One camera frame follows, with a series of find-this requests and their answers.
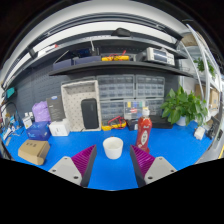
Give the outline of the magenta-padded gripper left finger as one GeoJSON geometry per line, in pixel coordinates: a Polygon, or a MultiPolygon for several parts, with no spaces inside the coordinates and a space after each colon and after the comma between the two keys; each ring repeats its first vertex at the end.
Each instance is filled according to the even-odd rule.
{"type": "Polygon", "coordinates": [[[49,172],[76,185],[87,187],[96,155],[96,146],[90,146],[72,157],[62,157],[49,172]]]}

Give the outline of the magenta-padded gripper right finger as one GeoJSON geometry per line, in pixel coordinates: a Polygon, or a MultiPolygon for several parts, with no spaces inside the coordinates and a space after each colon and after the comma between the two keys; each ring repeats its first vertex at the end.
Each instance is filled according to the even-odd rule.
{"type": "Polygon", "coordinates": [[[139,187],[176,172],[176,169],[164,157],[153,157],[136,146],[130,146],[130,156],[139,187]]]}

